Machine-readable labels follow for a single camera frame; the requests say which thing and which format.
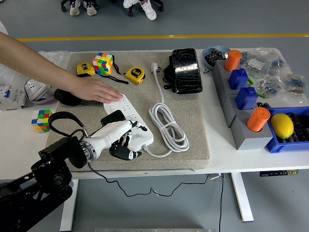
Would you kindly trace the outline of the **person's hand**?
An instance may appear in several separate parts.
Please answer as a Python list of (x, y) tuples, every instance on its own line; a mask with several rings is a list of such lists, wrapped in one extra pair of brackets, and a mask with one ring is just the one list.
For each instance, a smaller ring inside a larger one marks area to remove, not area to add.
[(101, 103), (117, 102), (123, 97), (120, 91), (93, 77), (81, 78), (71, 93), (83, 100)]

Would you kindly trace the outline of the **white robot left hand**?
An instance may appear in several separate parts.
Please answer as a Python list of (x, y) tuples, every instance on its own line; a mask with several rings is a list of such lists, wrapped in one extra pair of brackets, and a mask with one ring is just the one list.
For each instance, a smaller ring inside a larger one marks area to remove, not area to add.
[(133, 160), (141, 156), (141, 152), (127, 147), (131, 140), (131, 129), (134, 127), (147, 131), (147, 128), (137, 121), (124, 120), (109, 123), (86, 138), (84, 142), (89, 147), (93, 160), (105, 149), (109, 149), (112, 156), (122, 160)]

